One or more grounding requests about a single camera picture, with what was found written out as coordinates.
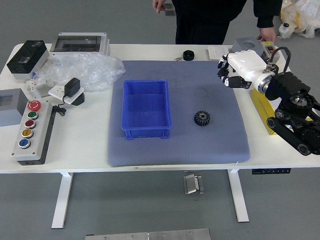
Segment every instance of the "yellow button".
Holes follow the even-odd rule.
[[[33,135],[34,135],[34,132],[33,132],[31,129],[25,129],[25,130],[22,132],[22,137],[24,137],[24,138],[26,138],[26,139],[31,138]]]

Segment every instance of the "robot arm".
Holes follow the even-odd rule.
[[[279,68],[272,61],[281,49],[285,50],[287,60],[283,72],[278,73]],[[302,155],[320,155],[320,117],[313,111],[320,111],[320,104],[308,94],[309,86],[286,72],[290,57],[286,47],[277,48],[266,62],[253,50],[229,53],[222,56],[217,75],[229,88],[248,89],[253,84],[268,100],[281,98],[275,117],[267,119],[269,128]],[[238,75],[229,76],[229,67]]]

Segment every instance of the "plastic bag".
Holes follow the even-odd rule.
[[[66,83],[72,78],[80,80],[85,92],[104,91],[126,72],[122,61],[98,53],[75,53],[55,56],[53,63],[46,62],[33,80],[38,83],[53,80]]]
[[[320,29],[320,0],[283,0],[281,20],[289,24],[291,33],[314,38]]]

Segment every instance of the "blue button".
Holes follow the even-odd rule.
[[[26,149],[30,146],[31,142],[28,140],[28,139],[22,139],[20,142],[19,142],[19,147],[22,148],[22,149]]]

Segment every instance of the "hand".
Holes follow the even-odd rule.
[[[260,35],[256,38],[257,40],[261,40],[263,42],[275,42],[277,36],[273,27],[259,28],[259,31]]]
[[[159,14],[160,11],[165,11],[166,8],[163,3],[165,3],[166,0],[152,0],[152,6],[154,10]]]

